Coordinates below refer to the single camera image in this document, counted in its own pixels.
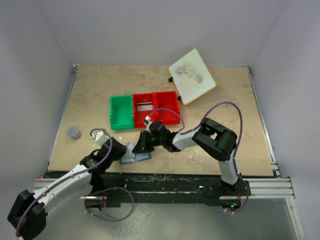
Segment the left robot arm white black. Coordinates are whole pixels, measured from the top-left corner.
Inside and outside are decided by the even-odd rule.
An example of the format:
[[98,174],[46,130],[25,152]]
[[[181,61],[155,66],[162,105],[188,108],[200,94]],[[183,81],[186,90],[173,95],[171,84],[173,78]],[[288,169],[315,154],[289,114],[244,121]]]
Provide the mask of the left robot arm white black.
[[7,216],[15,235],[32,240],[46,227],[47,220],[64,205],[80,197],[98,196],[103,191],[101,176],[127,152],[113,137],[85,156],[78,165],[49,185],[20,192]]

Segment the white credit card magnetic stripe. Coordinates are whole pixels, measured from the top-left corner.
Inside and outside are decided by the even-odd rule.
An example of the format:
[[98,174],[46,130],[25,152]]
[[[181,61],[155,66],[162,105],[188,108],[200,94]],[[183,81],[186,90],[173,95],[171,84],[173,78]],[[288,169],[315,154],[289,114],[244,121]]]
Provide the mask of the white credit card magnetic stripe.
[[136,110],[138,112],[153,111],[154,105],[152,102],[140,102],[140,103],[137,103]]

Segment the blue card holder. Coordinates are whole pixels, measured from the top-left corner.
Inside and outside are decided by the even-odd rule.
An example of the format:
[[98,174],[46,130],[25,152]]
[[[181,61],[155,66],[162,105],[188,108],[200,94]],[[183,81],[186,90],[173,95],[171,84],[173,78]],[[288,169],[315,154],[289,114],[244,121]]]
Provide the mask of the blue card holder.
[[152,155],[150,152],[133,153],[133,149],[136,146],[135,142],[127,142],[127,150],[125,155],[119,160],[121,165],[137,163],[145,160],[150,160]]

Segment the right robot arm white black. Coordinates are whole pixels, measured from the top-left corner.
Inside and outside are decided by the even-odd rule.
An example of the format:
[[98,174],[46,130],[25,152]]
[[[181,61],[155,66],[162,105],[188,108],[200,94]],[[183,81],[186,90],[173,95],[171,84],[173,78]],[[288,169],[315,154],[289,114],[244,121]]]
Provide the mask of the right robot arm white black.
[[140,132],[132,152],[150,153],[158,146],[162,146],[171,153],[199,146],[218,161],[223,192],[228,196],[233,196],[240,190],[238,172],[231,159],[237,146],[237,134],[220,123],[207,117],[200,123],[200,126],[187,133],[182,133],[171,132],[161,121],[155,121],[149,125],[147,130]]

